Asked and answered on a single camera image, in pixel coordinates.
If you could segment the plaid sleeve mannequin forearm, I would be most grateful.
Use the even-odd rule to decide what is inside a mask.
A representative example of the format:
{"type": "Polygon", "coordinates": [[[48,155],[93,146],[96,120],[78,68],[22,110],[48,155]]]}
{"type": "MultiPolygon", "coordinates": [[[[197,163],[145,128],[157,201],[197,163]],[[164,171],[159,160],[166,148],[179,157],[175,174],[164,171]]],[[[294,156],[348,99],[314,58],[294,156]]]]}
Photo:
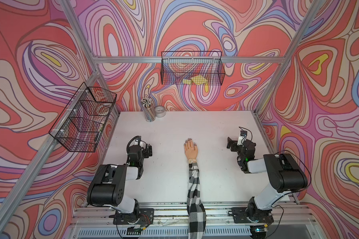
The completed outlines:
{"type": "Polygon", "coordinates": [[[189,164],[189,184],[187,194],[189,239],[202,239],[206,228],[206,212],[201,201],[200,171],[197,163],[189,164]]]}

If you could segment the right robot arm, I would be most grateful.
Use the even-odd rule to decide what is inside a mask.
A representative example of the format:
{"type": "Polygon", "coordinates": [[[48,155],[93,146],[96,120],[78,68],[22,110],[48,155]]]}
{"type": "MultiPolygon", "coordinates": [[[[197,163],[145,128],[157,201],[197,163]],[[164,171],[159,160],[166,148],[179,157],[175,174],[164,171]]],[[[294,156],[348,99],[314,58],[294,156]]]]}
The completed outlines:
{"type": "Polygon", "coordinates": [[[227,138],[226,148],[237,153],[237,163],[246,174],[266,173],[269,184],[260,194],[252,197],[246,209],[247,218],[256,222],[270,215],[276,202],[284,196],[308,187],[308,179],[289,153],[264,154],[255,158],[256,143],[240,137],[227,138]]]}

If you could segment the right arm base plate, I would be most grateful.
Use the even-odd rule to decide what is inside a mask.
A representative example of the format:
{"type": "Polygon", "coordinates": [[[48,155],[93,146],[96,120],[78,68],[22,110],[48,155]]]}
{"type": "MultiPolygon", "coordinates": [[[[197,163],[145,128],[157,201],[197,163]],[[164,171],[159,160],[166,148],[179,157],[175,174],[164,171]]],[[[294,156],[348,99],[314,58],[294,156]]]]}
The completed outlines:
{"type": "Polygon", "coordinates": [[[234,207],[228,211],[235,224],[272,224],[274,222],[272,210],[259,210],[248,207],[234,207]]]}

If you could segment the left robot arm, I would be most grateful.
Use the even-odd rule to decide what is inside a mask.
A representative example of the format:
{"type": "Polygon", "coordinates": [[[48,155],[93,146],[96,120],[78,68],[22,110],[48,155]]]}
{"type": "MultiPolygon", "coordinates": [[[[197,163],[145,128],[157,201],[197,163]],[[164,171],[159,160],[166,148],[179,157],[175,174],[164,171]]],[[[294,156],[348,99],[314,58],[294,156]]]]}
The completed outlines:
{"type": "Polygon", "coordinates": [[[125,186],[127,181],[141,179],[144,160],[152,156],[152,146],[138,135],[129,141],[126,153],[126,163],[102,164],[98,167],[87,191],[88,205],[109,206],[122,215],[140,214],[138,201],[126,196],[125,186]]]}

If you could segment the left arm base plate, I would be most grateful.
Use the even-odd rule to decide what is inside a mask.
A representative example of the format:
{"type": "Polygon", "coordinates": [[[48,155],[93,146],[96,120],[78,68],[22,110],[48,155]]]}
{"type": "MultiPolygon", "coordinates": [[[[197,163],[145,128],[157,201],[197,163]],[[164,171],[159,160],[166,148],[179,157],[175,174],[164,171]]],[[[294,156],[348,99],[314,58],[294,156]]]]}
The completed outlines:
{"type": "Polygon", "coordinates": [[[142,208],[135,209],[130,214],[116,212],[113,215],[114,225],[142,225],[147,226],[153,223],[154,209],[142,208]]]}

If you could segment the mannequin hand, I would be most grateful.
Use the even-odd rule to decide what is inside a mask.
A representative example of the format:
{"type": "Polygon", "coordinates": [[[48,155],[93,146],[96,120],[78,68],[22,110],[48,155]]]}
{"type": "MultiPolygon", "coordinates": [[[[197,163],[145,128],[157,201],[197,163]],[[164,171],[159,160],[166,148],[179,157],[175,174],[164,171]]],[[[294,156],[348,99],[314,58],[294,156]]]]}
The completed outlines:
{"type": "Polygon", "coordinates": [[[187,160],[197,159],[198,147],[197,147],[196,143],[194,143],[191,138],[188,138],[184,143],[184,153],[185,153],[187,160]]]}

